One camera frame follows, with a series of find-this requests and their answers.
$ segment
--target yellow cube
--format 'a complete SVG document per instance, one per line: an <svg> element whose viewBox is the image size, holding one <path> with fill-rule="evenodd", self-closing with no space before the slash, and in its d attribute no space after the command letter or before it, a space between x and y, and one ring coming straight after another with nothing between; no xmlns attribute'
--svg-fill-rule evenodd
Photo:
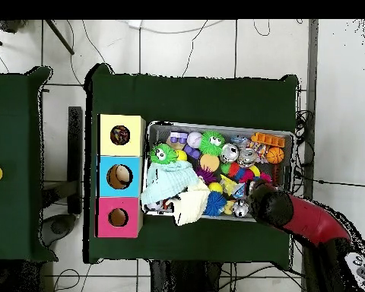
<svg viewBox="0 0 365 292"><path fill-rule="evenodd" d="M100 114L100 155L140 157L146 122L140 116Z"/></svg>

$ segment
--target colorful shape sorter box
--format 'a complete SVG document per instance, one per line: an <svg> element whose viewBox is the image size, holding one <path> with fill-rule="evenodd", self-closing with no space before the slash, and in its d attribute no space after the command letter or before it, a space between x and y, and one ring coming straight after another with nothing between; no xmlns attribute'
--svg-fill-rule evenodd
<svg viewBox="0 0 365 292"><path fill-rule="evenodd" d="M143 222L139 206L145 121L140 116L99 115L97 237L136 238Z"/></svg>

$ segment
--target green table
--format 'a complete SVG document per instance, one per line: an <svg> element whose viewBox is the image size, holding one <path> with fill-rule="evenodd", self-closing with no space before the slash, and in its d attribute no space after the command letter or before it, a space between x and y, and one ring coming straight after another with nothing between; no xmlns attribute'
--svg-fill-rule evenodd
<svg viewBox="0 0 365 292"><path fill-rule="evenodd" d="M51 69L0 75L0 259L51 261L38 239L42 216L40 89Z"/></svg>
<svg viewBox="0 0 365 292"><path fill-rule="evenodd" d="M114 75L104 64L86 77L84 260L163 259L274 262L289 266L286 233L257 223L201 219L176 227L172 217L144 216L137 239L94 237L97 114L140 115L154 120L294 132L298 80L164 78Z"/></svg>

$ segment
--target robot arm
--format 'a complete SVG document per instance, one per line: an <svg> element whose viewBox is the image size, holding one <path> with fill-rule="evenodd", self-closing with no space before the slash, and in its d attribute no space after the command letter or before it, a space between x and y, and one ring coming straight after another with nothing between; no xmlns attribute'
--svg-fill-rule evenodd
<svg viewBox="0 0 365 292"><path fill-rule="evenodd" d="M252 183L248 203L258 222L292 233L318 250L332 292L365 292L365 242L357 239L356 249L354 236L328 210L264 180Z"/></svg>

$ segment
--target green fuzzy ball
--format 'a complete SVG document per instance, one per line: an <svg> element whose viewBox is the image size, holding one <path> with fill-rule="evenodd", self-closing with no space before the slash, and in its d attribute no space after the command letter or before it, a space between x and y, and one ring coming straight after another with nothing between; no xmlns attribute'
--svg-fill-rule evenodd
<svg viewBox="0 0 365 292"><path fill-rule="evenodd" d="M224 173L225 175L228 175L228 172L230 171L230 167L231 167L231 163L221 164L222 173Z"/></svg>
<svg viewBox="0 0 365 292"><path fill-rule="evenodd" d="M177 161L177 153L167 144L158 144L151 149L150 160L155 163L169 164Z"/></svg>
<svg viewBox="0 0 365 292"><path fill-rule="evenodd" d="M203 154L213 154L214 156L220 156L225 141L226 140L224 140L223 135L220 133L215 131L206 131L203 133L199 150Z"/></svg>

